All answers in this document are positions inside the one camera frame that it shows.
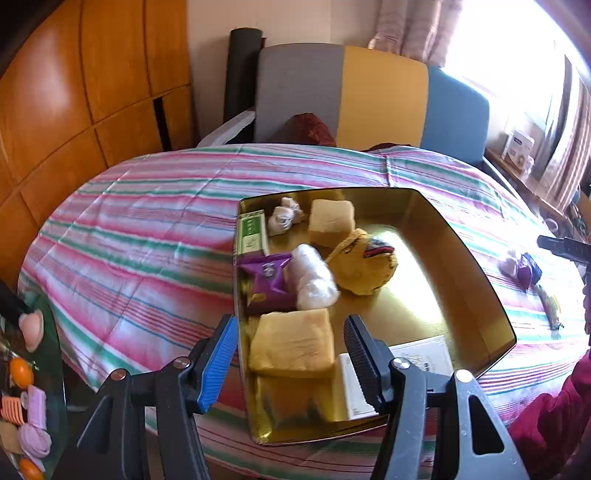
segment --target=paper card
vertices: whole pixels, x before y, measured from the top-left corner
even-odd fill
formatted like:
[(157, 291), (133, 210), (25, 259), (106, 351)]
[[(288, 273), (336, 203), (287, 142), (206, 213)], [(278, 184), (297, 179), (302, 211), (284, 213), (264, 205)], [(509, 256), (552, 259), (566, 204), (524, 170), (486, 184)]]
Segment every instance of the paper card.
[[(453, 373), (452, 360), (449, 357), (445, 337), (442, 335), (391, 346), (390, 351), (394, 356), (408, 358), (425, 372), (448, 376)], [(349, 354), (340, 354), (339, 361), (343, 372), (343, 386), (349, 420), (377, 415), (374, 408), (365, 401)]]

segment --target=yellow plush toy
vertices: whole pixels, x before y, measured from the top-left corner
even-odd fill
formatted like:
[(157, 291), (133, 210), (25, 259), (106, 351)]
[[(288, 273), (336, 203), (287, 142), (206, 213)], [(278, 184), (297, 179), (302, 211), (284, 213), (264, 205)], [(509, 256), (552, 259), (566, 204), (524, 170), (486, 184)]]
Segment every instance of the yellow plush toy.
[(326, 259), (335, 281), (356, 295), (371, 295), (398, 266), (394, 247), (361, 228), (353, 230)]

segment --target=white box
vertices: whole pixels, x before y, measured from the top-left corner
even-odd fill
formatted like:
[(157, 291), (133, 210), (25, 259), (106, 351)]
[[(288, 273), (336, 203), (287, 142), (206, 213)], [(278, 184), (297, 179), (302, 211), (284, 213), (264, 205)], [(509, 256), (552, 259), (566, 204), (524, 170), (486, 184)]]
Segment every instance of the white box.
[[(409, 359), (425, 372), (451, 376), (452, 360), (445, 343), (445, 337), (438, 335), (415, 342), (402, 343), (389, 347), (394, 356)], [(374, 408), (365, 401), (361, 385), (357, 380), (355, 369), (348, 353), (339, 355), (340, 368), (343, 375), (345, 402), (349, 420), (364, 419), (377, 415)]]
[(527, 158), (531, 155), (533, 148), (533, 138), (518, 130), (514, 130), (507, 139), (503, 156), (506, 154), (506, 156), (509, 157), (520, 170), (523, 170), (527, 163)]

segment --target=glass table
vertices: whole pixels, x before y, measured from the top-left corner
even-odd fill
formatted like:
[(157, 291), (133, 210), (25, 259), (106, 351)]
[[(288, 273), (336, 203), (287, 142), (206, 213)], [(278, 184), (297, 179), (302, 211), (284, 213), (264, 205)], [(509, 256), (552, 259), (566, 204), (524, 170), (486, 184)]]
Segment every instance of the glass table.
[[(60, 342), (53, 314), (45, 295), (30, 294), (24, 301), (32, 310), (38, 309), (43, 313), (43, 340), (35, 352), (29, 353), (25, 349), (21, 331), (12, 323), (3, 321), (4, 328), (0, 333), (0, 343), (7, 345), (11, 351), (33, 365), (34, 384), (47, 395), (47, 432), (51, 436), (51, 450), (42, 461), (46, 469), (45, 479), (50, 480), (67, 445), (69, 435)], [(0, 359), (3, 383), (8, 369), (6, 359), (7, 355)]]

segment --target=window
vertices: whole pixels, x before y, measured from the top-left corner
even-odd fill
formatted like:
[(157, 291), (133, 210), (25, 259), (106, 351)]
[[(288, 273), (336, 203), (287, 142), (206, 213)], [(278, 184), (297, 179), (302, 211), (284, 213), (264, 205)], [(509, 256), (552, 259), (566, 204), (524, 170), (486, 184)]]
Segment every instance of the window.
[(563, 85), (558, 32), (534, 0), (465, 0), (444, 71), (510, 103), (543, 130)]

